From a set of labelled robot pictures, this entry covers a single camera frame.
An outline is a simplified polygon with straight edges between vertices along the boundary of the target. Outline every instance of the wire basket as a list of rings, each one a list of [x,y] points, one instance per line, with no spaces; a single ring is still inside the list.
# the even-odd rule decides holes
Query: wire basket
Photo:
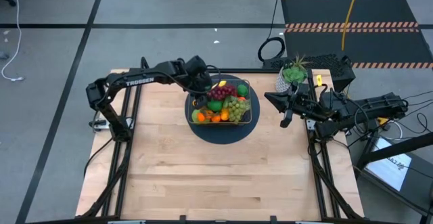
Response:
[[[251,87],[250,82],[246,79],[223,79],[224,81],[227,81],[227,85],[233,85],[235,88],[239,85],[245,85],[248,89],[248,94],[245,96],[246,100],[250,100],[251,98]],[[212,79],[212,82],[214,84],[218,83],[219,79]],[[193,106],[194,97],[191,95],[188,95],[187,100],[187,120],[190,124],[193,125],[200,125],[200,126],[229,126],[229,125],[235,125],[235,126],[242,126],[250,123],[252,121],[252,106],[250,106],[250,109],[245,111],[244,115],[242,115],[242,118],[239,122],[230,122],[227,121],[220,121],[220,122],[194,122],[192,120],[192,112],[195,110]]]

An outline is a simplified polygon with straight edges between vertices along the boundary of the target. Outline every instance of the gray tile floor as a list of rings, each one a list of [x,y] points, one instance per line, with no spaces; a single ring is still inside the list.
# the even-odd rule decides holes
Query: gray tile floor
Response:
[[[275,0],[102,0],[95,23],[99,24],[176,24],[176,23],[269,23]],[[408,0],[421,24],[433,24],[429,3]],[[94,0],[20,0],[21,23],[85,24]],[[283,23],[281,5],[275,20]],[[0,23],[14,23],[15,9],[0,1]],[[17,31],[3,34],[0,50],[13,53]],[[87,83],[105,76],[113,68],[138,66],[145,56],[151,65],[177,57],[202,56],[209,64],[226,68],[259,68],[256,50],[264,41],[266,29],[93,29],[76,74],[47,165],[31,205],[27,221],[72,218],[83,182],[83,167],[89,157],[93,134],[87,122],[93,116],[87,105]],[[281,30],[274,30],[273,36]],[[24,29],[22,47],[16,61],[7,69],[11,76],[25,76],[21,83],[0,80],[0,223],[13,223],[62,89],[82,29]],[[433,30],[423,30],[433,45]],[[264,55],[274,54],[270,46]],[[357,79],[350,88],[354,98],[371,97],[393,91],[412,95],[433,87],[431,70],[355,70]],[[362,90],[360,84],[371,88]],[[418,98],[423,101],[431,96]],[[423,112],[433,118],[433,111]],[[406,124],[419,129],[416,119]],[[433,148],[416,154],[433,162]],[[420,215],[364,179],[358,180],[361,200],[368,217],[382,221],[417,223]]]

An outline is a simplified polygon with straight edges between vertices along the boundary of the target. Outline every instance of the potted plant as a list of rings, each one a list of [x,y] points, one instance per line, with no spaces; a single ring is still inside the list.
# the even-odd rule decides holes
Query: potted plant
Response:
[[[304,61],[304,58],[305,55],[301,58],[299,55],[296,55],[294,61],[284,64],[277,77],[277,84],[275,85],[277,92],[288,90],[292,82],[304,82],[306,79],[306,69],[304,65],[309,63]]]

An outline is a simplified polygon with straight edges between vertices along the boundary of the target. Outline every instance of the fruit basket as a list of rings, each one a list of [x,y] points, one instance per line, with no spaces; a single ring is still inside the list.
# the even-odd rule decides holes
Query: fruit basket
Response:
[[[188,95],[187,120],[194,125],[245,125],[251,122],[250,83],[244,79],[225,79],[206,94],[207,106],[195,109],[194,98]]]

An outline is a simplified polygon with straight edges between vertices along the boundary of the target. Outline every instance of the white pot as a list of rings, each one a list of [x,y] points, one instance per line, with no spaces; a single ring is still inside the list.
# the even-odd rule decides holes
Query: white pot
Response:
[[[278,73],[277,83],[275,84],[275,89],[277,92],[284,92],[290,88],[290,84],[284,80],[283,68]]]

